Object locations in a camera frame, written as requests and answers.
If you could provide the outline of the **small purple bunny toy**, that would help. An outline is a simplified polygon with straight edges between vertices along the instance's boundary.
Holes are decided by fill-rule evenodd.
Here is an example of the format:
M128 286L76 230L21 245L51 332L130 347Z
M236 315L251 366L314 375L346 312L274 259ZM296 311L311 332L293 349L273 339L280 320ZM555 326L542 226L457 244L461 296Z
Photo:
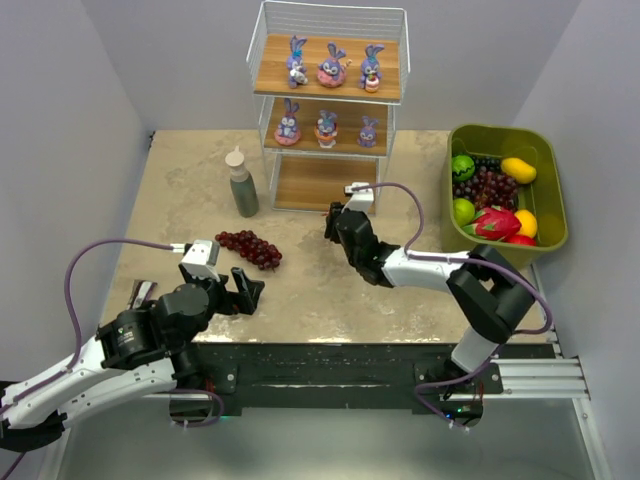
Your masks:
M365 47L365 58L360 66L359 87L375 93L379 89L381 72L378 54L385 49L384 44L369 44Z

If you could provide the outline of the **purple bunny blue bow toy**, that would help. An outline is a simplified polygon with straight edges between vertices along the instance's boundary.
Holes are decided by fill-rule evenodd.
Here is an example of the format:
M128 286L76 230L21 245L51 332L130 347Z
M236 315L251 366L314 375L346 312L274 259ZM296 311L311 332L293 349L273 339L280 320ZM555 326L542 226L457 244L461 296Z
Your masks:
M306 38L297 35L292 35L289 41L290 55L285 65L288 70L288 86L292 89L308 83L307 68L303 57L303 46L306 42Z

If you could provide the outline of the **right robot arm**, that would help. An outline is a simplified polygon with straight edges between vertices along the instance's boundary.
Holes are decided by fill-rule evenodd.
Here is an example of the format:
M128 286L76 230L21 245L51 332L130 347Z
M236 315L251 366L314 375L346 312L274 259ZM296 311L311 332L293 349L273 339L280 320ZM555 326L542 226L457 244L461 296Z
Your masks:
M514 335L534 304L528 282L488 246L442 262L420 260L415 252L379 240L367 214L339 202L330 204L324 237L342 246L349 265L371 285L420 287L455 299L469 327L446 360L424 374L428 383L469 379Z

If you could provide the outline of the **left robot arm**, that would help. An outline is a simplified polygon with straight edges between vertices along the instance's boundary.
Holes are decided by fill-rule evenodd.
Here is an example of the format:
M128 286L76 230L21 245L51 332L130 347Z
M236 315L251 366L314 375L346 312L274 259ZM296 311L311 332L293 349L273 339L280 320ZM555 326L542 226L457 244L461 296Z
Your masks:
M184 284L99 328L78 355L1 390L1 447L23 453L57 441L101 410L175 388L195 390L204 373L194 338L214 315L251 315L264 282L235 268L229 277L185 278Z

